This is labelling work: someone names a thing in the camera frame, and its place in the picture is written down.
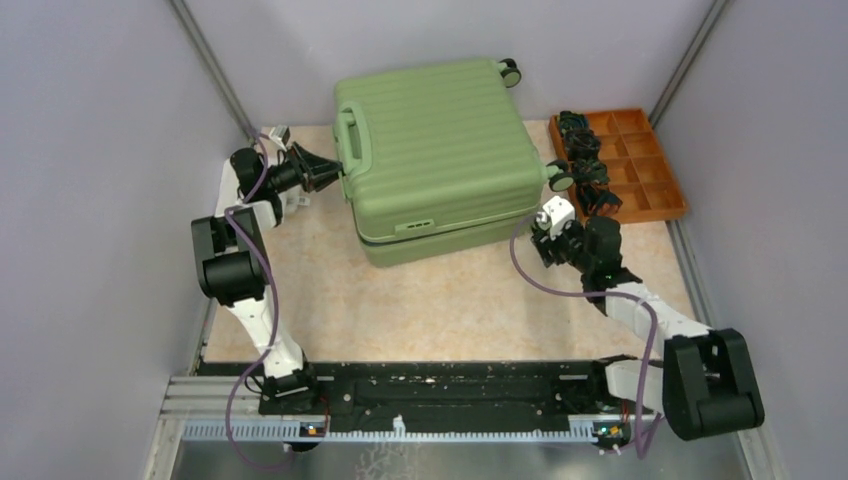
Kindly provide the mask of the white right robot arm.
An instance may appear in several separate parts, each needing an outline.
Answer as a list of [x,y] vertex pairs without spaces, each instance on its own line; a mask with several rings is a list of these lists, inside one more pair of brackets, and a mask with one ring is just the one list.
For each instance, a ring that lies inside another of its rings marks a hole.
[[546,267],[580,275],[581,298],[627,327],[644,343],[640,358],[604,360],[586,385],[589,404],[612,412],[625,400],[659,414],[685,441],[757,429],[766,419],[747,341],[671,307],[623,263],[621,225],[610,217],[577,219],[572,204],[553,196],[535,213],[531,242]]

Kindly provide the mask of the green suitcase blue lining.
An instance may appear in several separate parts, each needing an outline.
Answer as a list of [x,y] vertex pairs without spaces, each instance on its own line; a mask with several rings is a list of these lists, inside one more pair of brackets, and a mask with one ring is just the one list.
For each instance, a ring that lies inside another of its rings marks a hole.
[[372,265],[504,240],[538,209],[546,165],[499,61],[477,57],[336,84],[340,183]]

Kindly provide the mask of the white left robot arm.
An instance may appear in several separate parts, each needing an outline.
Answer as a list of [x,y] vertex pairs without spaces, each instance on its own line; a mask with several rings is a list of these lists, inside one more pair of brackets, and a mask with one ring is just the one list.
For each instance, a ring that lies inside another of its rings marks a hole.
[[230,155],[215,214],[190,225],[202,292],[238,319],[260,356],[252,370],[263,375],[264,409],[308,413],[319,404],[321,388],[279,317],[262,234],[308,205],[308,194],[329,186],[340,171],[338,161],[309,152],[291,141],[287,126],[277,125]]

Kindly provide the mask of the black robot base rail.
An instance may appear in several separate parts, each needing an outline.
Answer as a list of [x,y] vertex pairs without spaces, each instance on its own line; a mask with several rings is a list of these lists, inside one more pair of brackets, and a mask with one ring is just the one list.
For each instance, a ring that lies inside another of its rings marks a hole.
[[272,395],[269,416],[316,415],[332,433],[557,433],[578,421],[620,423],[635,407],[610,396],[598,360],[314,362],[304,386]]

